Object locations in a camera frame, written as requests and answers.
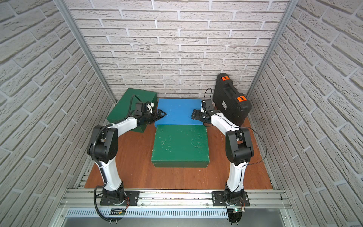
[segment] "black plastic case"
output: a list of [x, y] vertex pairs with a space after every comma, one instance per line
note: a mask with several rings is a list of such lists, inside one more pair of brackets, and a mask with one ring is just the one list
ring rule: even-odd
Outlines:
[[238, 92], [226, 73], [217, 76], [213, 102], [225, 117], [237, 126], [242, 126], [252, 108], [251, 102], [243, 93]]

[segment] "wood tabletop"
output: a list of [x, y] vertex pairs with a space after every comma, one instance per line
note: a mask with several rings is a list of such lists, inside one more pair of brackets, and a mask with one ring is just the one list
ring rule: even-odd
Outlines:
[[[243, 123], [250, 127], [248, 118]], [[116, 165], [126, 189], [209, 189], [222, 190], [229, 175], [229, 161], [225, 154], [225, 135], [215, 126], [207, 127], [210, 163], [207, 168], [156, 168], [151, 163], [155, 126], [148, 125], [144, 133], [129, 131], [118, 138]], [[260, 161], [261, 155], [251, 132], [254, 156], [250, 163]], [[96, 165], [85, 188], [103, 185]], [[247, 166], [244, 187], [249, 190], [272, 189], [263, 162]]]

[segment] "brick wall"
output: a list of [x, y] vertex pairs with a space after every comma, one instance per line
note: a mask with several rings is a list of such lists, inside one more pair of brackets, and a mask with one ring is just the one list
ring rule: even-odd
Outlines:
[[2, 1], [0, 53], [0, 226], [47, 226], [111, 101], [53, 1]]
[[362, 6], [300, 0], [251, 97], [301, 226], [363, 223]]
[[202, 97], [220, 72], [246, 92], [287, 1], [68, 0], [113, 92]]

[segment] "blue box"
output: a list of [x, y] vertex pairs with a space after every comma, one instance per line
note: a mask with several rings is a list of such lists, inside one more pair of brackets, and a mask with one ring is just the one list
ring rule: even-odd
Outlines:
[[158, 109], [166, 112], [167, 115], [155, 121], [158, 125], [203, 125], [203, 122], [192, 119], [194, 109], [201, 109], [200, 99], [186, 98], [161, 98], [159, 99]]

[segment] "metal plate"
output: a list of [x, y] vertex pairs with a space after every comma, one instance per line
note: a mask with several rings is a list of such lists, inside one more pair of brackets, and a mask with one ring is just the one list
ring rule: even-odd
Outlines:
[[[221, 207], [221, 206], [227, 206], [223, 199], [224, 191], [213, 191], [212, 192], [212, 200], [213, 200], [213, 206]], [[242, 196], [242, 202], [236, 203], [235, 206], [241, 207], [243, 203], [243, 206], [248, 207], [249, 204], [249, 198], [247, 195], [247, 192], [243, 192]]]
[[[126, 193], [126, 196], [130, 199], [130, 204], [129, 206], [136, 206], [137, 202], [139, 200], [139, 191], [124, 191]], [[110, 202], [108, 199], [106, 198], [102, 198], [101, 202], [99, 203], [101, 206], [114, 206], [114, 204], [112, 202]], [[127, 202], [123, 201], [123, 203], [121, 203], [119, 206], [126, 206]]]

